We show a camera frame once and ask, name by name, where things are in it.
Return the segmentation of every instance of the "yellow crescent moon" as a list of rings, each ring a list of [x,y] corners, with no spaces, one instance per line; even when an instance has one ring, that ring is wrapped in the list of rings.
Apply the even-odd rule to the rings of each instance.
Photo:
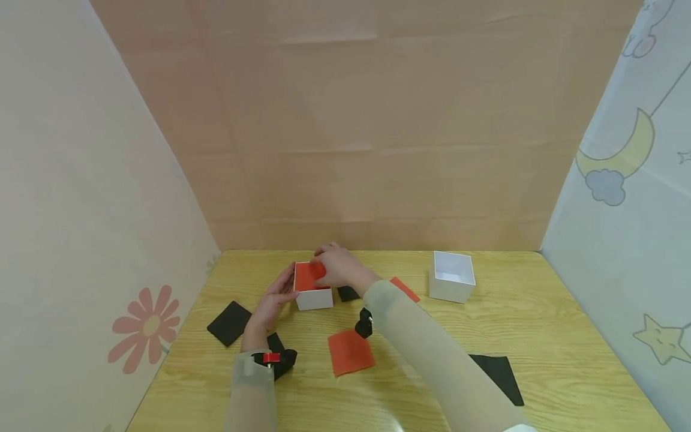
[[[650,116],[639,108],[634,131],[621,150],[607,159],[593,159],[578,150],[576,164],[584,177],[591,171],[609,169],[610,171],[619,171],[626,178],[638,171],[638,168],[647,160],[654,142],[655,126],[652,124]]]

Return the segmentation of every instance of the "wallpaper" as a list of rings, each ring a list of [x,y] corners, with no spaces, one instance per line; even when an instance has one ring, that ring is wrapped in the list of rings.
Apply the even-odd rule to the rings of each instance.
[[[665,421],[691,424],[691,3],[647,0],[543,252]]]
[[[222,250],[539,249],[638,10],[91,3]]]
[[[218,248],[87,1],[4,1],[0,55],[0,429],[124,432]]]

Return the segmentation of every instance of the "wooden table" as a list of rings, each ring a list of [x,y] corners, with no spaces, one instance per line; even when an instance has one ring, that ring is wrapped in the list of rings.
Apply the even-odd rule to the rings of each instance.
[[[468,303],[427,297],[430,252],[355,254],[382,277],[398,276],[470,353],[506,355],[542,432],[667,431],[641,390],[583,314],[545,259],[534,252],[469,252],[477,287]],[[266,287],[305,251],[228,251],[218,261],[128,431],[220,431],[239,350],[207,330],[235,300],[253,310]],[[352,328],[362,300],[334,307],[284,309],[278,334],[298,351],[276,383],[281,431],[447,431],[419,375],[376,330],[377,365],[334,378],[326,338]]]

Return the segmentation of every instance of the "black fabric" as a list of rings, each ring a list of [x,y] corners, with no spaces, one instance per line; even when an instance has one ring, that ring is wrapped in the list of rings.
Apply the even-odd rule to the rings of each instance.
[[[508,357],[489,357],[471,354],[475,363],[497,384],[514,405],[524,406],[523,396],[518,390],[518,383],[513,376]]]
[[[357,292],[349,286],[342,286],[336,289],[339,291],[339,297],[341,297],[341,302],[343,303],[360,298]]]
[[[266,340],[269,342],[269,349],[272,353],[282,353],[285,351],[285,347],[283,346],[283,342],[281,342],[281,338],[278,337],[278,333],[272,333]]]
[[[293,365],[295,365],[295,361],[298,358],[298,353],[295,350],[284,350],[283,357],[284,361],[273,366],[274,381],[282,377],[287,371],[293,369]]]
[[[250,311],[233,301],[207,326],[207,330],[228,347],[245,331],[251,316]]]
[[[274,381],[282,377],[287,371],[293,369],[295,360],[298,357],[298,353],[295,350],[286,350],[281,342],[281,338],[278,337],[278,333],[272,333],[268,338],[269,349],[272,353],[281,353],[284,361],[279,364],[274,364],[272,368],[274,369]]]

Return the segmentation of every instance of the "hand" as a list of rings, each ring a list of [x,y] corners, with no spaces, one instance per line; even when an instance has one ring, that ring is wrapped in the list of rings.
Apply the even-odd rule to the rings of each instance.
[[[295,263],[290,263],[259,300],[252,317],[245,326],[243,342],[240,347],[241,353],[269,348],[266,340],[267,333],[274,328],[276,318],[283,309],[283,305],[295,300],[299,294],[297,291],[293,292],[294,277]]]
[[[322,245],[314,251],[312,262],[320,262],[326,268],[326,275],[315,286],[340,287],[350,285],[360,297],[381,277],[357,260],[346,248],[336,242]]]

